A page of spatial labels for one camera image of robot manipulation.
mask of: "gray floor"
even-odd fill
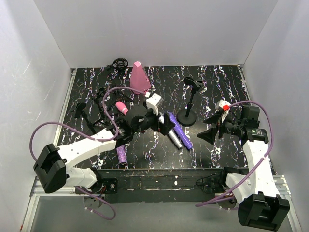
[[[237,211],[196,208],[194,203],[119,203],[117,216],[106,221],[84,209],[83,197],[40,197],[32,232],[261,232],[243,227]],[[106,206],[100,212],[111,215]],[[280,232],[291,232],[287,220]]]

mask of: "black tripod stand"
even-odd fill
[[[192,77],[186,77],[184,79],[184,83],[186,85],[192,86],[191,89],[191,98],[189,103],[187,104],[187,109],[182,109],[177,113],[177,121],[186,127],[192,126],[197,120],[196,113],[191,110],[192,108],[192,100],[197,91],[202,87],[202,80],[193,80]]]
[[[82,118],[86,121],[87,126],[91,130],[91,132],[93,134],[96,134],[96,130],[94,129],[93,124],[89,121],[88,115],[87,115],[87,113],[84,110],[85,108],[86,108],[86,103],[85,102],[78,103],[76,105],[76,109],[75,109],[76,113],[75,113],[74,117],[75,118],[80,118],[82,116]]]
[[[92,96],[92,99],[94,101],[94,103],[97,105],[99,113],[101,118],[97,121],[95,121],[92,125],[96,125],[98,122],[104,124],[104,125],[108,125],[109,123],[109,119],[106,117],[103,107],[100,105],[100,99],[103,98],[104,94],[106,93],[105,88],[100,88],[99,92],[97,92],[95,95]]]

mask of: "black cable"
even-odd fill
[[[235,114],[233,111],[230,111],[230,112],[234,115],[235,119],[236,119],[238,122],[241,121],[241,120],[236,116],[236,114]]]
[[[218,173],[211,174],[211,175],[209,175],[209,176],[202,177],[202,178],[198,179],[198,180],[196,181],[196,185],[197,185],[197,186],[200,186],[200,187],[205,186],[205,184],[204,184],[204,181],[203,181],[203,180],[204,180],[204,179],[208,179],[209,177],[212,177],[212,176],[217,175],[217,174],[218,174]]]
[[[114,62],[111,65],[107,65],[106,66],[106,70],[109,72],[109,78],[111,80],[111,85],[112,88],[117,86],[116,80],[113,79],[112,74],[114,72],[114,70],[118,70],[118,75],[120,75],[123,71],[125,71],[128,68],[128,61],[124,58],[118,58],[116,60],[114,60]],[[121,93],[120,90],[116,90],[113,95],[111,95],[111,99],[110,99],[110,104],[107,105],[107,111],[110,111],[112,109],[112,107],[114,106],[113,102],[117,102],[120,101],[121,99],[125,98],[126,96]]]

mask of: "black stand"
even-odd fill
[[[184,83],[186,85],[191,85],[192,86],[191,98],[190,98],[189,103],[187,104],[187,109],[180,110],[177,113],[176,118],[177,118],[177,121],[181,125],[186,126],[186,127],[190,127],[197,120],[197,115],[196,115],[196,113],[194,111],[191,110],[191,108],[193,106],[192,100],[193,100],[193,97],[194,97],[195,93],[197,91],[199,91],[199,89],[202,87],[202,80],[194,81],[191,77],[186,77],[184,79]]]
[[[96,134],[97,132],[96,132],[95,128],[93,127],[92,123],[89,121],[88,115],[86,114],[86,112],[84,110],[82,111],[82,117],[83,117],[83,119],[85,119],[87,126],[91,130],[91,132],[93,134]]]
[[[100,115],[101,115],[101,118],[97,121],[95,121],[95,123],[93,123],[93,125],[96,125],[98,122],[101,122],[102,124],[108,124],[108,121],[107,121],[107,117],[104,113],[104,109],[103,107],[100,105],[100,99],[103,98],[103,95],[106,93],[106,90],[105,88],[100,88],[99,89],[99,92],[97,92],[95,95],[92,96],[92,99],[93,101],[95,102],[95,104],[97,105],[98,107],[98,110],[100,112]]]

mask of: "purple bottle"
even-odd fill
[[[127,158],[126,158],[125,146],[122,145],[117,147],[116,151],[118,155],[119,165],[126,165]]]

